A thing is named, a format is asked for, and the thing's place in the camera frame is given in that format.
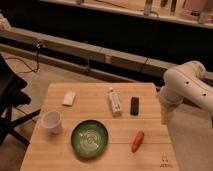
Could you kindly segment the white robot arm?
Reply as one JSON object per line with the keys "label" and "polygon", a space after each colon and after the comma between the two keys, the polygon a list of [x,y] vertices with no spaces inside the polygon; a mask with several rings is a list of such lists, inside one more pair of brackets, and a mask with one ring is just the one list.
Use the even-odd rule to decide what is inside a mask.
{"label": "white robot arm", "polygon": [[163,75],[164,85],[158,97],[161,123],[167,125],[173,110],[186,98],[213,116],[213,87],[202,81],[206,69],[199,61],[189,61],[169,68]]}

